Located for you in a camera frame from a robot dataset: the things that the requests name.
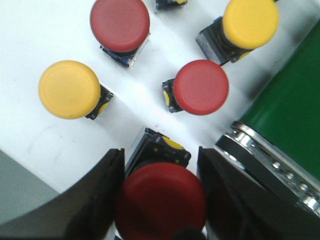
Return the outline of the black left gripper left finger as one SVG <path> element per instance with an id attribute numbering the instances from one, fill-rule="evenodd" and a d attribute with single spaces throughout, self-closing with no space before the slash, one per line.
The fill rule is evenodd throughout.
<path id="1" fill-rule="evenodd" d="M 124 149 L 110 149 L 77 183 L 0 226 L 2 240 L 103 240 L 125 179 Z"/>

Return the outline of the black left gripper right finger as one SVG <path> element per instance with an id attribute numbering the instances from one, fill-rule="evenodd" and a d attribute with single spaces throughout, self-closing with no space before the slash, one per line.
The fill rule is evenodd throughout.
<path id="1" fill-rule="evenodd" d="M 260 187 L 215 148 L 198 149 L 210 240 L 318 240 L 320 219 Z"/>

